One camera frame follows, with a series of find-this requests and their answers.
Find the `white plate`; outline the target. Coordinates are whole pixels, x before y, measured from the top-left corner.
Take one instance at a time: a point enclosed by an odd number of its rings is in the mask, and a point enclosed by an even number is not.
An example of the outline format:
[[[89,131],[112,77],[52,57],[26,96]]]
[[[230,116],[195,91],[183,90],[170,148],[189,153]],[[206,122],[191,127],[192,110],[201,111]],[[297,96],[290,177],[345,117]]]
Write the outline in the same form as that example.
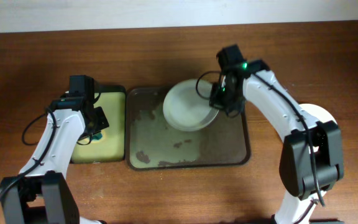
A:
[[[163,101],[163,115],[166,122],[180,131],[198,131],[207,127],[219,111],[210,107],[209,100],[201,96],[211,93],[212,84],[196,79],[182,81],[172,87]]]
[[[310,115],[314,116],[315,118],[318,118],[322,123],[334,121],[337,124],[337,121],[335,120],[334,116],[328,110],[324,109],[321,106],[303,103],[300,104],[300,107]]]

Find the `green and yellow sponge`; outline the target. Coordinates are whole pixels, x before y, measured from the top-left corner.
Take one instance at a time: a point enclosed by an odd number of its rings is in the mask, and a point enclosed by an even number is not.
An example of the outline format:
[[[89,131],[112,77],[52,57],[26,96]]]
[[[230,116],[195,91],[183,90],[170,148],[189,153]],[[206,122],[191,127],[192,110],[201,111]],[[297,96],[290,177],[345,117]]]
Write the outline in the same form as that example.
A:
[[[92,135],[93,141],[99,141],[103,137],[103,134],[101,132],[95,133]]]

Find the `white plate front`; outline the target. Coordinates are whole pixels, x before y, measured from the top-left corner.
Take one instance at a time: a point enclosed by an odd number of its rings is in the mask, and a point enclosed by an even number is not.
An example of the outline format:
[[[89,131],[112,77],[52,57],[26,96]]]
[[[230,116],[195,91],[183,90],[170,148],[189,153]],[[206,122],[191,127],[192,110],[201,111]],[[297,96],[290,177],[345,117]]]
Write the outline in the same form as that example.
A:
[[[324,109],[321,106],[303,103],[300,104],[300,107],[310,115],[314,116],[315,118],[318,118],[322,123],[334,121],[337,124],[337,121],[335,120],[334,116],[328,110]]]

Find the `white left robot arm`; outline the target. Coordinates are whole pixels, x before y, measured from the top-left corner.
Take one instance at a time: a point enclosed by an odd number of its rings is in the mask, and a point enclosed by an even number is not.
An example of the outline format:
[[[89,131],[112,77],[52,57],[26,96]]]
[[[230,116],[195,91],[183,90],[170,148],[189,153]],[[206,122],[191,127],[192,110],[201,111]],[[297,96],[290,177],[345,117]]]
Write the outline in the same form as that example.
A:
[[[46,107],[45,130],[31,158],[18,175],[0,183],[0,207],[6,223],[90,223],[80,216],[66,182],[68,165],[80,140],[109,126],[97,82],[72,75],[69,90]]]

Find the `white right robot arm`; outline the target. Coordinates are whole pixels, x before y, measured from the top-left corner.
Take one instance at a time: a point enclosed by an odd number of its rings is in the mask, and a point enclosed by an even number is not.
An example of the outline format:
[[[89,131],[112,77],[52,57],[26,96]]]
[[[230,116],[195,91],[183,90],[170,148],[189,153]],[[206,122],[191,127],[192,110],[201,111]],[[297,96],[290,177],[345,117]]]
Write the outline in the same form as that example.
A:
[[[309,223],[316,206],[325,205],[324,195],[344,177],[338,124],[309,114],[263,60],[247,61],[237,45],[221,49],[216,58],[221,71],[213,83],[210,106],[239,114],[245,103],[252,103],[283,143],[279,174],[286,191],[269,223]]]

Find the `black soapy water tray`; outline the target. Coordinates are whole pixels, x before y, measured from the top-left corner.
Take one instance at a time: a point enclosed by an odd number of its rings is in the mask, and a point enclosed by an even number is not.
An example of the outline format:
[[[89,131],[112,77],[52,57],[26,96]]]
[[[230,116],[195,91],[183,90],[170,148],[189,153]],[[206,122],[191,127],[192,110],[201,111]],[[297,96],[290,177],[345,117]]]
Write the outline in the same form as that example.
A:
[[[93,141],[86,137],[75,146],[71,156],[73,164],[116,162],[124,158],[126,89],[121,85],[102,86],[100,99],[95,107],[102,107],[109,127],[100,132],[103,137]]]

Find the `large brown serving tray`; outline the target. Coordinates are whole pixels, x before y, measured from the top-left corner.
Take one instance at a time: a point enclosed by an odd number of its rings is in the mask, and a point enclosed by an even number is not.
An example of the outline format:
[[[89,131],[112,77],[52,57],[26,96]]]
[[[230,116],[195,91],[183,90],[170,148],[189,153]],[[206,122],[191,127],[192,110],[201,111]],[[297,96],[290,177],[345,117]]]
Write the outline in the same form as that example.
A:
[[[125,160],[134,170],[237,166],[250,159],[245,114],[218,113],[199,131],[171,127],[163,115],[167,87],[131,90],[126,97]]]

